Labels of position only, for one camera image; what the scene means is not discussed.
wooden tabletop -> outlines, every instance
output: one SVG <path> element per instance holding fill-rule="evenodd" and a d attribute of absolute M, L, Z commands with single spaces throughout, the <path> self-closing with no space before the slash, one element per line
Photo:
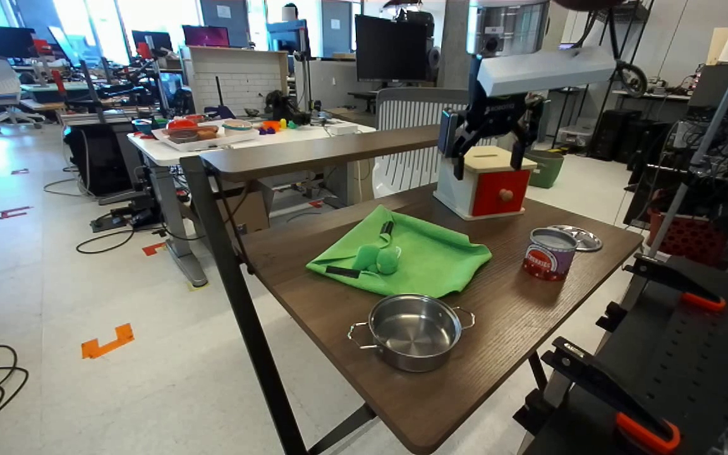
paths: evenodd
<path fill-rule="evenodd" d="M 431 145 L 437 145 L 437 126 L 413 126 L 370 135 L 324 138 L 295 145 L 269 145 L 255 149 L 206 152 L 202 154 L 202 160 L 206 160 L 216 172 L 233 179 L 258 179 L 265 174 L 281 174 L 335 163 L 356 163 Z"/>
<path fill-rule="evenodd" d="M 401 375 L 373 351 L 350 347 L 346 330 L 364 322 L 379 299 L 306 272 L 311 258 L 377 206 L 466 232 L 469 241 L 493 250 L 493 261 L 464 293 L 444 299 L 474 312 L 478 325 L 464 332 L 460 347 L 437 373 Z M 521 258 L 527 248 L 527 232 L 542 226 L 594 230 L 603 241 L 603 250 L 575 256 L 562 283 L 530 279 L 521 272 Z M 412 452 L 440 449 L 638 245 L 638 236 L 629 230 L 533 200 L 518 217 L 464 224 L 440 206 L 430 187 L 255 232 L 245 241 L 260 280 Z"/>

small metal can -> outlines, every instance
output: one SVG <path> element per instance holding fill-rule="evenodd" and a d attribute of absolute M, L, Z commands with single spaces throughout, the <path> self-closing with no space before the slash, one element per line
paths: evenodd
<path fill-rule="evenodd" d="M 575 241 L 565 232 L 538 229 L 523 253 L 523 272 L 542 280 L 562 280 L 575 253 Z"/>

black metal frame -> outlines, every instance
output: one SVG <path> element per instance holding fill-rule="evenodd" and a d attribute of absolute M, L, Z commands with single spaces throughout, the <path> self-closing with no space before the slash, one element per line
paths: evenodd
<path fill-rule="evenodd" d="M 358 431 L 364 422 L 373 419 L 373 409 L 368 406 L 362 406 L 354 416 L 348 416 L 341 425 L 335 425 L 326 438 L 321 438 L 311 450 L 306 450 L 306 443 L 300 438 L 297 422 L 292 417 L 292 408 L 288 403 L 281 373 L 273 363 L 269 347 L 265 341 L 265 332 L 260 325 L 260 317 L 255 312 L 255 304 L 249 299 L 249 292 L 245 286 L 245 279 L 239 274 L 239 261 L 233 250 L 233 241 L 220 220 L 216 206 L 209 193 L 209 172 L 206 163 L 198 158 L 183 158 L 181 172 L 190 184 L 190 195 L 193 202 L 193 211 L 198 213 L 198 224 L 206 239 L 206 245 L 212 250 L 220 280 L 228 292 L 245 351 L 253 363 L 253 370 L 258 375 L 258 384 L 262 390 L 269 419 L 278 431 L 282 452 L 324 452 L 354 431 Z"/>

trash bin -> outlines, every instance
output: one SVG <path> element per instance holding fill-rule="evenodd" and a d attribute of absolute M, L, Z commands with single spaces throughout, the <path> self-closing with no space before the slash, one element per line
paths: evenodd
<path fill-rule="evenodd" d="M 530 184 L 533 187 L 552 187 L 559 174 L 560 174 L 565 152 L 560 152 L 560 149 L 530 149 L 525 158 L 538 164 L 538 169 L 533 169 Z"/>

paper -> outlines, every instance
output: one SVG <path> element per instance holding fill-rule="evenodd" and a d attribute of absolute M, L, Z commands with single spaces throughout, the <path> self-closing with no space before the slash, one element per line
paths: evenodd
<path fill-rule="evenodd" d="M 233 9 L 230 5 L 216 5 L 216 19 L 233 19 Z"/>

